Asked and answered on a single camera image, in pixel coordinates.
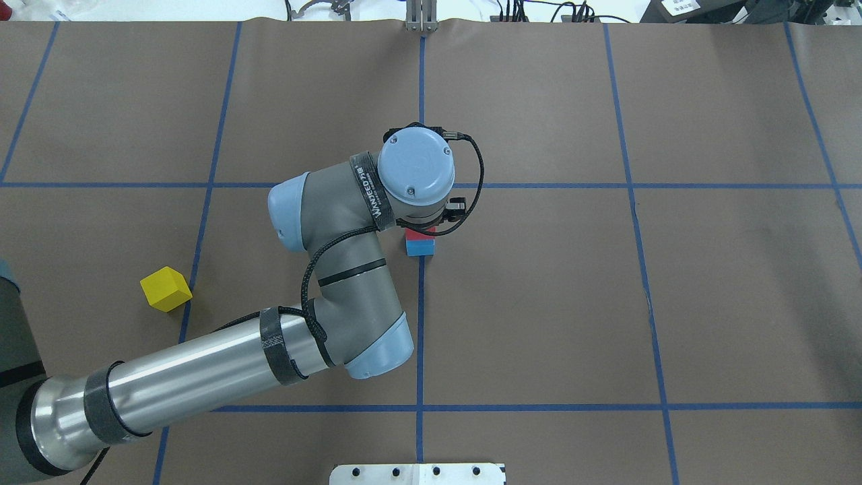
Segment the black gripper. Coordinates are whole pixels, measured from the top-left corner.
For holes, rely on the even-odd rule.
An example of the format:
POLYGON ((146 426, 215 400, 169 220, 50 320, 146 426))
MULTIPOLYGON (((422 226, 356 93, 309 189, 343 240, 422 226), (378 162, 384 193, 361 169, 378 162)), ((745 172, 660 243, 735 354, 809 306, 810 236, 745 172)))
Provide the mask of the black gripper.
POLYGON ((441 212, 441 223, 459 224, 464 221, 468 209, 465 197, 450 197, 441 212))

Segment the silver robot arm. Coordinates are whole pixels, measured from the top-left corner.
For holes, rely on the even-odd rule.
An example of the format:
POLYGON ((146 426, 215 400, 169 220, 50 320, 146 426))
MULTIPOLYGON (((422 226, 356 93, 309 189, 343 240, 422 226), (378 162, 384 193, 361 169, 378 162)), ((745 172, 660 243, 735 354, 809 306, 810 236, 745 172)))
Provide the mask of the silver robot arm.
POLYGON ((2 262, 2 483, 50 480, 99 466, 107 451, 219 406, 302 383, 340 366, 378 377, 413 354, 407 313, 379 236, 394 228, 458 230, 476 203, 452 197, 452 143, 470 135, 412 123, 382 148, 274 185, 277 239, 306 255, 294 304, 267 306, 169 349, 50 377, 21 288, 2 262))

